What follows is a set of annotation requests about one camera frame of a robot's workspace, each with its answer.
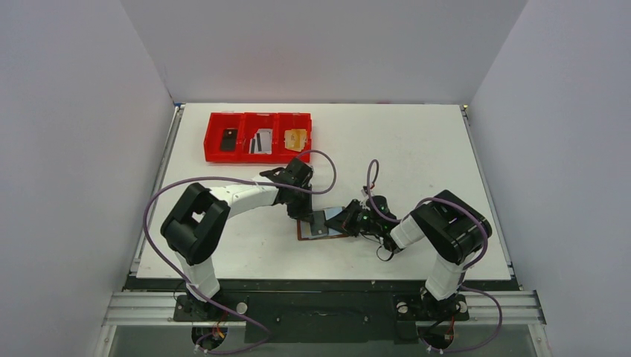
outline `white table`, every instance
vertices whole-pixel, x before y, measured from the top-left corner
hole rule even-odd
[[[486,216],[493,226],[486,257],[472,267],[468,280],[509,280],[505,256],[458,106],[392,104],[242,104],[187,103],[163,185],[192,176],[251,179],[276,165],[209,164],[202,142],[211,112],[307,112],[313,121],[313,149],[336,162],[338,181],[326,195],[314,196],[313,207],[346,205],[361,199],[372,158],[381,163],[375,194],[386,196],[393,213],[403,217],[424,197],[449,189]],[[313,189],[331,180],[327,161],[317,154],[311,164]],[[212,187],[227,184],[207,181]],[[150,234],[174,262],[174,253],[160,235],[160,225],[186,185],[161,196]],[[377,259],[378,245],[361,237],[298,241],[296,224],[283,205],[258,208],[230,219],[213,261],[219,279],[423,280],[436,253],[427,239],[387,263]],[[177,277],[145,245],[137,277]]]

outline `white wall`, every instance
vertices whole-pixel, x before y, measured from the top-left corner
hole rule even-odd
[[[173,106],[118,1],[3,1],[0,111],[0,355],[91,355]]]
[[[556,356],[628,356],[631,1],[530,0],[470,107]]]
[[[526,0],[121,0],[178,101],[469,103]]]

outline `table top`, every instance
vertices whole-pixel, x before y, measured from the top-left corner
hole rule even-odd
[[[391,211],[405,216],[418,201],[451,190],[486,216],[493,236],[482,261],[467,273],[467,280],[509,280],[510,273],[478,165],[458,106],[411,104],[269,104],[187,103],[163,186],[194,176],[230,176],[251,179],[260,171],[282,164],[211,164],[202,143],[211,112],[306,112],[313,122],[313,149],[335,161],[338,180],[325,195],[313,197],[313,208],[346,205],[362,199],[371,159],[381,163],[374,194],[388,199]],[[330,184],[327,160],[312,154],[314,190]],[[207,187],[222,181],[205,181]],[[164,193],[150,224],[151,237],[173,262],[175,254],[160,235],[160,225],[186,185]],[[427,239],[396,254],[389,262],[377,259],[378,244],[360,237],[298,241],[296,222],[283,205],[257,208],[231,218],[213,253],[219,279],[297,280],[424,280],[436,259]],[[381,254],[387,256],[383,249]],[[137,272],[140,278],[178,277],[149,245],[145,245]]]

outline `black square object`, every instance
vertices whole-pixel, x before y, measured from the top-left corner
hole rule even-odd
[[[237,147],[237,130],[224,129],[219,146],[220,151],[234,151]]]

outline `red tray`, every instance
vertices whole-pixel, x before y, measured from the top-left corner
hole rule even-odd
[[[222,151],[224,131],[237,130],[237,140],[232,151]],[[251,154],[250,139],[259,129],[272,130],[272,153]],[[305,129],[307,142],[303,151],[311,149],[311,114],[309,113],[211,113],[204,138],[204,155],[208,162],[286,164],[299,152],[285,149],[285,131]],[[300,157],[309,162],[310,154]]]

